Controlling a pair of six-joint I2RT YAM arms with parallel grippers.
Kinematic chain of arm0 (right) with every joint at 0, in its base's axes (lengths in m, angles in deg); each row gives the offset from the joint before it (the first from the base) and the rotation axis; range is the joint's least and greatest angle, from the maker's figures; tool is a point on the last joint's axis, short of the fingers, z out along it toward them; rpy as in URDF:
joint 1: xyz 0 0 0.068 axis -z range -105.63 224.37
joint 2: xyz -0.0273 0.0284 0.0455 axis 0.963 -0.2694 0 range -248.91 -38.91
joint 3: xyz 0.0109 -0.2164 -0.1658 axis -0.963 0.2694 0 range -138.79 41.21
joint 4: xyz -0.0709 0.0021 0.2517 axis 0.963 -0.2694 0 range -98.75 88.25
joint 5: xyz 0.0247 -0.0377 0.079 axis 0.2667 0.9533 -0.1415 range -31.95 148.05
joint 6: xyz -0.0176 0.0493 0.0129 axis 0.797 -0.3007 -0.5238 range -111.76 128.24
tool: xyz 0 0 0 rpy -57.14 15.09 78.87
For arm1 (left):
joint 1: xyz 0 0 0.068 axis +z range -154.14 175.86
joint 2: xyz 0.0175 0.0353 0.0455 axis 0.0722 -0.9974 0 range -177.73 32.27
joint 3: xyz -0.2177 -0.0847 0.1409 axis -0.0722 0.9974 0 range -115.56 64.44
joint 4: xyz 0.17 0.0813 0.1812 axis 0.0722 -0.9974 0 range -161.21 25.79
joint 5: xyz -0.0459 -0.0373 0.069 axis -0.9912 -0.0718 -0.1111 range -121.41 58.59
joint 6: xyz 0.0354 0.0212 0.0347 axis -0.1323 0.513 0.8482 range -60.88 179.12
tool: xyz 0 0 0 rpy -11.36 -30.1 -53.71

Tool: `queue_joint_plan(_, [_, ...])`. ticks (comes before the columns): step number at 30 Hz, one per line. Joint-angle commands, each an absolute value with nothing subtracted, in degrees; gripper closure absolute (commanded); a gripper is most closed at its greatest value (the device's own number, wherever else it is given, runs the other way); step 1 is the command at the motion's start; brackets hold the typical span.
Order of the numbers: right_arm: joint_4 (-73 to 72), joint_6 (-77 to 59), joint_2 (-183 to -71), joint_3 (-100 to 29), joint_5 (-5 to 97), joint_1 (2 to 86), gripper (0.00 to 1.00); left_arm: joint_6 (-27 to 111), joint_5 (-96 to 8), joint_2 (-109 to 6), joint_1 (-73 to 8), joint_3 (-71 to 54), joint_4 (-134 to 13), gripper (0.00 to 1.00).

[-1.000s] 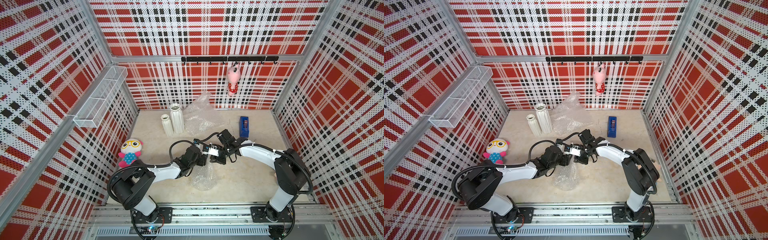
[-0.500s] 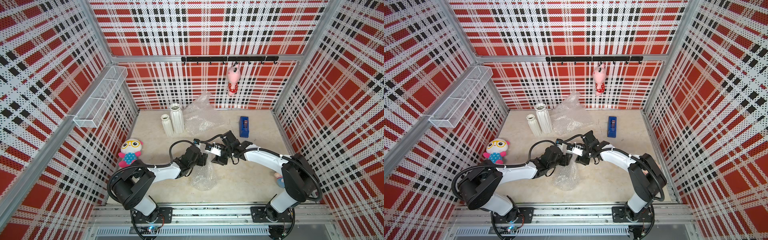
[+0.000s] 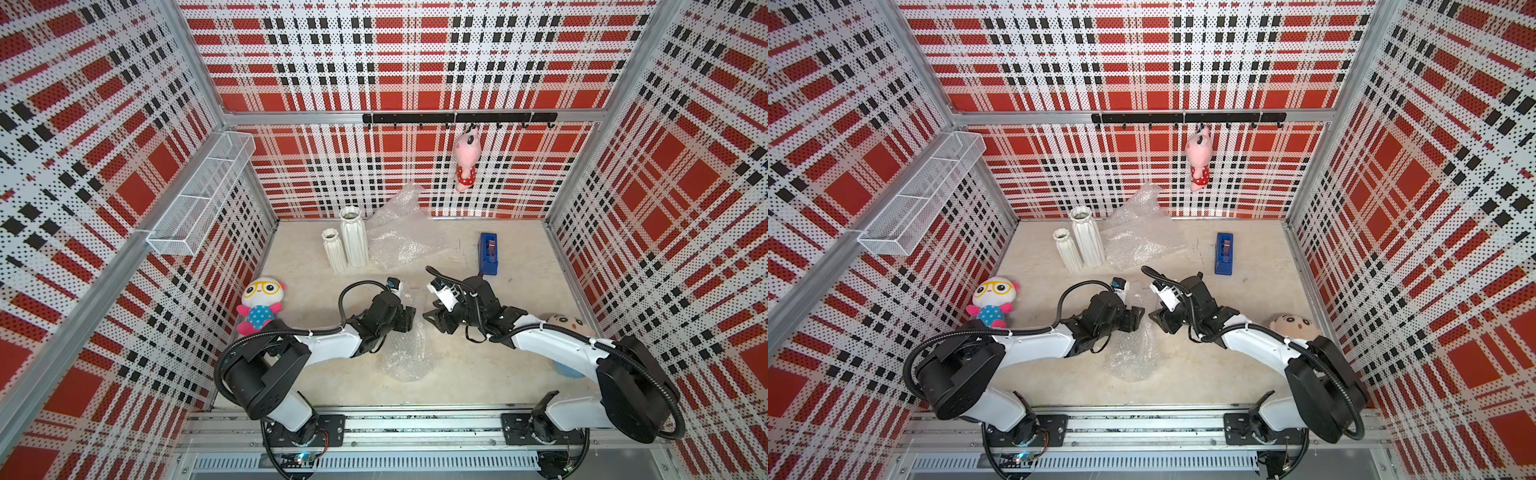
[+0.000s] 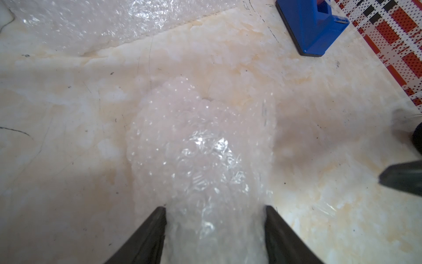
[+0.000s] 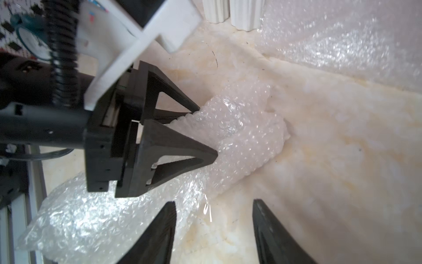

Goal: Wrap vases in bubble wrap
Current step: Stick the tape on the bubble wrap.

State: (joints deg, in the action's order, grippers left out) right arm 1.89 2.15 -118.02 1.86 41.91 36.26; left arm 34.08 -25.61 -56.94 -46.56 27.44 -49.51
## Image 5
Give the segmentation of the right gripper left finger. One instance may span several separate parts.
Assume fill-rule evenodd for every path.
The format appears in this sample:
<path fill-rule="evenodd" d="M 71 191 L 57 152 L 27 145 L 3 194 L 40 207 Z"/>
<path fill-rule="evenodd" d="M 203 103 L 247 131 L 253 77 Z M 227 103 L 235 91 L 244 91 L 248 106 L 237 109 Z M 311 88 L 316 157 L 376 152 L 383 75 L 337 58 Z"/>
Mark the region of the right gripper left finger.
<path fill-rule="evenodd" d="M 118 264 L 169 264 L 176 220 L 176 204 L 169 201 Z"/>

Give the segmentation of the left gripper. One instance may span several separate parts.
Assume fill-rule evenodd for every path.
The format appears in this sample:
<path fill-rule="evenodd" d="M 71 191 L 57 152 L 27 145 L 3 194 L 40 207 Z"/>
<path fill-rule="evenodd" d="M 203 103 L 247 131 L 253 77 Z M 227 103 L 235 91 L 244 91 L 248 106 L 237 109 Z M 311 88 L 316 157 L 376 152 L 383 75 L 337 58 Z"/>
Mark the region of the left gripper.
<path fill-rule="evenodd" d="M 146 62 L 130 69 L 126 88 L 110 89 L 97 102 L 84 131 L 89 192 L 107 192 L 116 181 L 116 198 L 136 198 L 217 159 L 215 149 L 163 125 L 187 113 L 157 109 L 161 93 L 189 113 L 200 110 L 158 67 Z M 144 127 L 137 143 L 139 122 Z"/>

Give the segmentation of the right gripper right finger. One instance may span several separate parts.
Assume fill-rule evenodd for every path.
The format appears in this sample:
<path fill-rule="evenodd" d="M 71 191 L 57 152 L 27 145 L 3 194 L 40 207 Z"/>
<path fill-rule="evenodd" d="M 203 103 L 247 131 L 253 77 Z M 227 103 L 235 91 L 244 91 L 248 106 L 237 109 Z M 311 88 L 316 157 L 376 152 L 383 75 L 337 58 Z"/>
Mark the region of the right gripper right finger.
<path fill-rule="evenodd" d="M 253 201 L 252 218 L 261 264 L 316 264 L 263 200 Z"/>

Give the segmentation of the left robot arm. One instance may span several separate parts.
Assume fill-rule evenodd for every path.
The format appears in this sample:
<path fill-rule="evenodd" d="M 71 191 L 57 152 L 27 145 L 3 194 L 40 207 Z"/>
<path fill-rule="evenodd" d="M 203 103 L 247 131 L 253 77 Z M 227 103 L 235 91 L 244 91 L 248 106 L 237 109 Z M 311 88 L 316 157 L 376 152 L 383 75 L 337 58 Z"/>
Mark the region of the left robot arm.
<path fill-rule="evenodd" d="M 161 93 L 200 108 L 159 68 L 134 60 L 152 43 L 180 48 L 202 17 L 192 1 L 43 1 L 43 15 L 11 24 L 35 60 L 1 53 L 1 143 L 53 146 L 54 152 L 1 151 L 13 161 L 85 152 L 89 192 L 117 183 L 134 198 L 212 164 L 215 149 L 168 127 L 180 112 L 156 108 Z"/>

